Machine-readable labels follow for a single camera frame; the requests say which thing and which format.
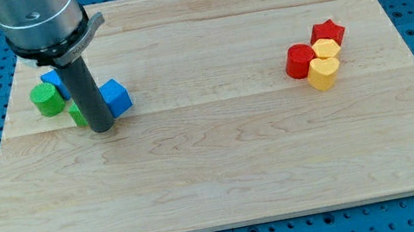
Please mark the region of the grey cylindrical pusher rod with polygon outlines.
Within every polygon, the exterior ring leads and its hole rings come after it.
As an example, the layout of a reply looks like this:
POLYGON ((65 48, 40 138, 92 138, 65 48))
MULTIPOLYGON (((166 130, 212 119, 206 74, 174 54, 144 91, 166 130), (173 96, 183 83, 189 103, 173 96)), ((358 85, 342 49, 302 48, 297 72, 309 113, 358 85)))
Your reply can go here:
POLYGON ((93 132, 112 128, 114 117, 82 57, 65 67, 56 68, 56 73, 93 132))

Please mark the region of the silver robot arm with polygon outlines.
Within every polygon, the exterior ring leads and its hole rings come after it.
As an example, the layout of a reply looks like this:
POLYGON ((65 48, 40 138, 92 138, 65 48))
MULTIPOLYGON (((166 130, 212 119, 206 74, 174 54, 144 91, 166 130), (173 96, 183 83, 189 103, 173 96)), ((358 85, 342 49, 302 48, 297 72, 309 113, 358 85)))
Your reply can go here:
POLYGON ((93 132, 114 125, 82 53, 104 24, 77 0, 0 0, 0 30, 17 57, 55 70, 93 132))

